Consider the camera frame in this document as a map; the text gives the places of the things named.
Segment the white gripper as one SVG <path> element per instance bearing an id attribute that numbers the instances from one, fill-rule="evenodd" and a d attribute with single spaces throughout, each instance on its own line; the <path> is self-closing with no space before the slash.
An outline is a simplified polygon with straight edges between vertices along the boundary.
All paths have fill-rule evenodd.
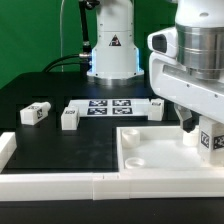
<path id="1" fill-rule="evenodd" d="M 174 109 L 185 132 L 195 129 L 198 114 L 224 124 L 224 83 L 197 79 L 175 59 L 155 52 L 150 55 L 149 68 L 153 91 L 176 103 Z"/>

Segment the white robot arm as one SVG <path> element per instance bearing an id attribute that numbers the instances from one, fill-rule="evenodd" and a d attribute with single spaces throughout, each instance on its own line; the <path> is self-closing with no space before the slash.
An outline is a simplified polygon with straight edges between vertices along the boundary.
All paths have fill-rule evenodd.
<path id="1" fill-rule="evenodd" d="M 151 88 L 174 103 L 186 131 L 192 112 L 224 124 L 224 0 L 170 1 L 175 25 L 147 37 Z M 123 85 L 143 74 L 130 0 L 99 0 L 97 35 L 89 80 Z"/>

